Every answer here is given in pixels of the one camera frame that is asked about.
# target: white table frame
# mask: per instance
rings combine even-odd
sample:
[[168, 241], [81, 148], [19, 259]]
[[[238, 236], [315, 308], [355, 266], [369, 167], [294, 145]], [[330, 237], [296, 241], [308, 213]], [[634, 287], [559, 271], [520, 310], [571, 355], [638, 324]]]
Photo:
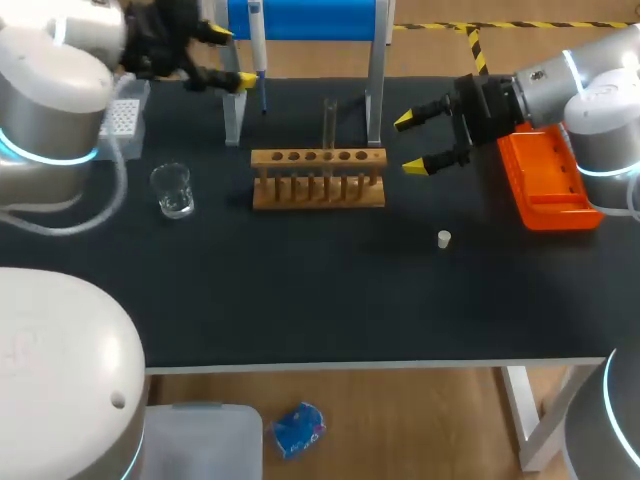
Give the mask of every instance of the white table frame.
[[[599, 357], [541, 360], [444, 360], [406, 362], [326, 362], [267, 365], [221, 365], [208, 367], [149, 368], [149, 375], [192, 373], [241, 373], [312, 370], [374, 370], [404, 368], [500, 367], [519, 443], [520, 466], [524, 472], [544, 470], [564, 443], [564, 418], [571, 399], [597, 365]], [[533, 398], [527, 367], [569, 366], [555, 401], [540, 418]]]

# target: yellow black hazard tape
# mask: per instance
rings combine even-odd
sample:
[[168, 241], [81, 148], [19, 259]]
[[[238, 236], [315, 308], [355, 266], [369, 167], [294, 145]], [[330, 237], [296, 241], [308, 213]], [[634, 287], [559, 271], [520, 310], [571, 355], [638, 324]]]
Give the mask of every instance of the yellow black hazard tape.
[[471, 53], [473, 54], [473, 61], [476, 64], [476, 70], [480, 75], [489, 75], [489, 69], [487, 68], [487, 59], [482, 53], [480, 48], [480, 30], [477, 28], [467, 27], [467, 37], [469, 38], [469, 46], [471, 47]]
[[455, 30], [464, 32], [469, 39], [473, 61], [480, 75], [488, 75], [487, 60], [480, 48], [482, 28], [627, 28], [636, 22], [435, 22], [400, 23], [394, 30]]
[[434, 22], [399, 23], [394, 30], [462, 30], [467, 28], [626, 28], [636, 22]]

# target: glowing blue light ring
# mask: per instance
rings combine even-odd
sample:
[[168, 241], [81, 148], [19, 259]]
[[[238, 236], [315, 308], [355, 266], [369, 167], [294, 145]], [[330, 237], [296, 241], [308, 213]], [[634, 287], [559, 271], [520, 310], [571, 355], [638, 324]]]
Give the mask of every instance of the glowing blue light ring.
[[607, 360], [607, 365], [604, 368], [604, 378], [602, 380], [602, 391], [604, 393], [604, 408], [607, 411], [607, 416], [609, 417], [609, 422], [611, 422], [611, 427], [613, 428], [613, 432], [618, 437], [618, 441], [622, 445], [622, 448], [627, 452], [627, 454], [631, 457], [631, 460], [636, 464], [636, 466], [640, 467], [640, 457], [633, 450], [633, 447], [622, 433], [622, 429], [620, 425], [618, 425], [618, 421], [616, 420], [615, 415], [613, 414], [613, 407], [611, 407], [611, 399], [609, 398], [609, 367], [611, 366], [611, 361], [613, 360], [613, 356], [616, 354], [614, 350], [609, 359]]
[[563, 50], [562, 55], [564, 55], [564, 59], [567, 61], [567, 66], [571, 71], [571, 75], [573, 76], [573, 80], [576, 82], [576, 87], [579, 93], [584, 92], [584, 86], [582, 85], [582, 79], [580, 78], [580, 73], [578, 72], [578, 67], [576, 66], [576, 62], [573, 61], [573, 56], [571, 55], [571, 50]]
[[71, 165], [80, 165], [81, 163], [86, 163], [98, 155], [98, 149], [94, 148], [87, 155], [80, 158], [72, 158], [69, 160], [56, 160], [54, 158], [41, 157], [40, 155], [36, 155], [35, 153], [27, 152], [26, 150], [18, 147], [15, 143], [7, 138], [4, 131], [0, 128], [0, 142], [4, 143], [5, 146], [11, 150], [12, 152], [20, 155], [27, 160], [33, 160], [34, 162], [46, 163], [47, 165], [56, 165], [56, 166], [71, 166]]
[[584, 168], [577, 166], [578, 171], [589, 177], [615, 177], [616, 175], [622, 175], [623, 173], [629, 173], [637, 168], [640, 168], [640, 162], [634, 163], [628, 167], [619, 168], [618, 170], [609, 170], [608, 172], [592, 172], [591, 170], [585, 170]]
[[124, 475], [122, 476], [122, 480], [127, 480], [127, 477], [129, 476], [129, 474], [133, 470], [133, 467], [138, 461], [138, 456], [140, 455], [140, 451], [142, 450], [143, 442], [144, 442], [144, 427], [142, 427], [142, 435], [140, 436], [140, 443], [138, 444], [138, 450], [136, 450], [136, 454], [133, 456], [133, 460], [131, 460], [131, 465], [129, 465], [129, 468], [127, 468], [127, 471], [124, 472]]

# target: small white cap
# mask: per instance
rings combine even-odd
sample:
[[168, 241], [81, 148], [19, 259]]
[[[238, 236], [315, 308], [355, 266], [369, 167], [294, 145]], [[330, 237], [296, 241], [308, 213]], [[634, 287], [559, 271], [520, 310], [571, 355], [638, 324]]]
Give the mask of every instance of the small white cap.
[[447, 248], [451, 241], [451, 233], [446, 230], [440, 230], [438, 232], [438, 247]]

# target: blue panel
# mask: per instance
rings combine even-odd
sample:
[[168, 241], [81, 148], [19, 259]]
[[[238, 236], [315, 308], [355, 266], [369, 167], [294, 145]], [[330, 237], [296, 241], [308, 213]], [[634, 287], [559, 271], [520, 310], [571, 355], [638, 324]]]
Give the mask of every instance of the blue panel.
[[[249, 39], [247, 0], [228, 0], [229, 29]], [[264, 0], [267, 40], [372, 41], [376, 0]]]

